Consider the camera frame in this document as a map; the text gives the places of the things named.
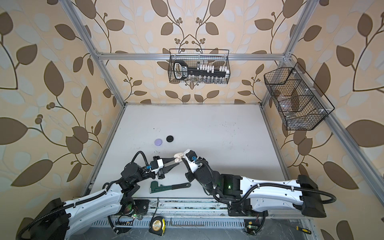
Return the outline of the black round earbud case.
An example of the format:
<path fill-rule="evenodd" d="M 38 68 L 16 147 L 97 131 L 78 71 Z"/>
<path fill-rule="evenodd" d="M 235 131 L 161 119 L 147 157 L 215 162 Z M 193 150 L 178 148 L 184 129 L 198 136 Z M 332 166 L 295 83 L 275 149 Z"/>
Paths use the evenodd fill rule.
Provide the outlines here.
<path fill-rule="evenodd" d="M 166 140 L 168 143 L 171 143 L 174 141 L 174 137 L 173 136 L 167 136 Z"/>

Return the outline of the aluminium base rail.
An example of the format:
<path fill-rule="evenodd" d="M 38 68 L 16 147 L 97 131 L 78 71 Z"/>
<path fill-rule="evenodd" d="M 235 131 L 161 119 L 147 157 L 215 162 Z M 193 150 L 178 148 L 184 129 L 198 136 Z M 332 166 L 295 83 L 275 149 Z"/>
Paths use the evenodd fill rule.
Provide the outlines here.
<path fill-rule="evenodd" d="M 227 205 L 211 199 L 150 199 L 146 213 L 135 217 L 112 216 L 120 227 L 147 229 L 152 216 L 162 216 L 168 228 L 240 229 L 245 219 L 261 218 L 257 214 L 232 214 Z"/>

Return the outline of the yellow black screwdriver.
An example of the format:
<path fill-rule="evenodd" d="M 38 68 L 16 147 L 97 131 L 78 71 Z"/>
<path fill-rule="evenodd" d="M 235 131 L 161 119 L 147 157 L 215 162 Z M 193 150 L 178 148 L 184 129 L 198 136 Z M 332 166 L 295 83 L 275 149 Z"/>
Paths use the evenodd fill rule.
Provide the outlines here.
<path fill-rule="evenodd" d="M 303 232 L 303 233 L 305 233 L 307 235 L 311 235 L 312 234 L 312 232 L 309 229 L 301 228 L 299 226 L 296 226 L 296 230 L 300 231 L 300 232 Z"/>

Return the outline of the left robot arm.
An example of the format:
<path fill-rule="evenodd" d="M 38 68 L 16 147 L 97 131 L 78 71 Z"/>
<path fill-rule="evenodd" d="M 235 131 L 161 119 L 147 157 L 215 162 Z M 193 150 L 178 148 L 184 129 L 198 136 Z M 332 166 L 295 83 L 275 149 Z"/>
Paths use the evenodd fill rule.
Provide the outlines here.
<path fill-rule="evenodd" d="M 29 233 L 31 240 L 67 240 L 93 222 L 121 212 L 140 188 L 139 182 L 155 179 L 161 169 L 167 173 L 183 160 L 183 156 L 178 153 L 172 158 L 145 161 L 144 167 L 132 160 L 124 167 L 121 177 L 107 183 L 102 190 L 66 202 L 51 201 L 32 222 L 19 230 L 16 239 L 22 240 L 24 233 Z"/>

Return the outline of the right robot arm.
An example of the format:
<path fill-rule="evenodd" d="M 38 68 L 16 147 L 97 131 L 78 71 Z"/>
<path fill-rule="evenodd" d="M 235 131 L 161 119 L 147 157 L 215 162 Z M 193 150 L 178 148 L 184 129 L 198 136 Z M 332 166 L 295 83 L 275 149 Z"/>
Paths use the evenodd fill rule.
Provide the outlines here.
<path fill-rule="evenodd" d="M 261 214 L 262 226 L 270 210 L 297 210 L 303 216 L 325 218 L 324 206 L 336 202 L 331 193 L 319 190 L 308 176 L 299 175 L 296 180 L 265 182 L 247 177 L 220 174 L 203 158 L 182 158 L 187 167 L 188 180 L 196 180 L 205 193 L 217 202 L 225 204 L 230 213 Z"/>

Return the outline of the green pipe wrench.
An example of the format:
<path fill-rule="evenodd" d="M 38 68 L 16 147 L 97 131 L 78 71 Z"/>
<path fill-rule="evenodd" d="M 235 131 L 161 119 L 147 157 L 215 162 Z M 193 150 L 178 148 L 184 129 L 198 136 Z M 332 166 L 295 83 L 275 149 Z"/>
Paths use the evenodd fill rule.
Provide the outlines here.
<path fill-rule="evenodd" d="M 159 182 L 157 181 L 152 181 L 150 186 L 150 193 L 154 194 L 154 193 L 160 193 L 160 192 L 171 191 L 171 190 L 186 189 L 190 187 L 191 187 L 191 183 L 182 183 L 177 185 L 164 186 L 164 185 L 160 185 Z"/>

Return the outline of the yellow black tape measure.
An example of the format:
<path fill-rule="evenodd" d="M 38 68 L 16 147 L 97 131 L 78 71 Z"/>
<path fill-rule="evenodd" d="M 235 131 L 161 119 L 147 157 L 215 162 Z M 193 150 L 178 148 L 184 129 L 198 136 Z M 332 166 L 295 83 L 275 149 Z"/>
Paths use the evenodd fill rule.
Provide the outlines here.
<path fill-rule="evenodd" d="M 154 217 L 150 222 L 149 232 L 154 235 L 163 236 L 165 234 L 166 222 L 162 216 Z"/>

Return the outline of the purple earbud case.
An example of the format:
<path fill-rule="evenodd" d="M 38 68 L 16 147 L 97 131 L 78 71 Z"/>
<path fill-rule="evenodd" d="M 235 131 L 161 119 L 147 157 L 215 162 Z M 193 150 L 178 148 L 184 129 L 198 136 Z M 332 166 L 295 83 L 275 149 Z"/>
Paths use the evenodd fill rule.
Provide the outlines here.
<path fill-rule="evenodd" d="M 155 144 L 156 146 L 161 146 L 162 143 L 163 143 L 162 139 L 156 139 L 156 140 L 154 141 L 154 144 Z"/>

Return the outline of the white earbud case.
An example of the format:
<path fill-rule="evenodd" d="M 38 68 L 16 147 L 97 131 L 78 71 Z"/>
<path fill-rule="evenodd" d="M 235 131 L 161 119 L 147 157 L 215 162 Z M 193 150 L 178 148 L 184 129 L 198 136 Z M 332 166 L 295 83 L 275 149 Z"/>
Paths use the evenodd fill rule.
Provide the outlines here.
<path fill-rule="evenodd" d="M 181 163 L 183 161 L 184 154 L 183 153 L 177 153 L 174 155 L 174 161 L 175 163 Z"/>

